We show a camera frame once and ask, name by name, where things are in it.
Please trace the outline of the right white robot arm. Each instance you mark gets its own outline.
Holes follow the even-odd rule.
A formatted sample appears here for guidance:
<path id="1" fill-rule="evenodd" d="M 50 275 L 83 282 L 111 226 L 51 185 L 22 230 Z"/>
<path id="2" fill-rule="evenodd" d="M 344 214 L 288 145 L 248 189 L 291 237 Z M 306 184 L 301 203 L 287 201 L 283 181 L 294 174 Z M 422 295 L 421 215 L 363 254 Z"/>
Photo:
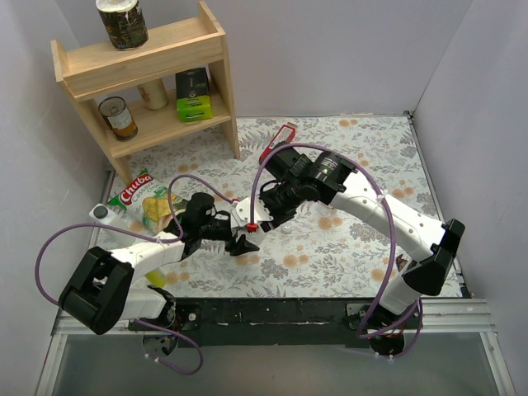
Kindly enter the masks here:
<path id="1" fill-rule="evenodd" d="M 297 144 L 281 143 L 260 162 L 276 185 L 253 191 L 271 221 L 265 230 L 293 219 L 305 201 L 325 204 L 352 215 L 389 238 L 389 260 L 397 248 L 411 258 L 392 280 L 383 281 L 375 298 L 374 320 L 383 328 L 395 326 L 420 297 L 437 296 L 458 252 L 465 226 L 457 219 L 442 222 L 421 214 L 382 192 L 374 178 L 342 154 L 317 147 L 315 160 L 298 152 Z"/>

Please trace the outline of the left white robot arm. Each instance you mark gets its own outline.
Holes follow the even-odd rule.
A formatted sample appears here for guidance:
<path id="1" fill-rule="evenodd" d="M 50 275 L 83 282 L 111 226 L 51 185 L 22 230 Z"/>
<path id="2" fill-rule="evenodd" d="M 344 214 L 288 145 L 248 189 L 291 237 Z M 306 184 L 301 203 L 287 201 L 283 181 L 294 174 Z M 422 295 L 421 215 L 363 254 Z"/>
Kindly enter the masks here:
<path id="1" fill-rule="evenodd" d="M 132 290 L 131 285 L 161 266 L 179 262 L 195 252 L 202 241 L 223 241 L 232 256 L 256 252 L 265 238 L 260 226 L 247 228 L 245 209 L 234 204 L 216 211 L 213 196 L 195 193 L 177 216 L 183 229 L 176 243 L 137 243 L 106 251 L 88 250 L 59 297 L 59 307 L 97 335 L 120 320 L 147 319 L 156 329 L 174 324 L 175 299 L 160 285 Z"/>

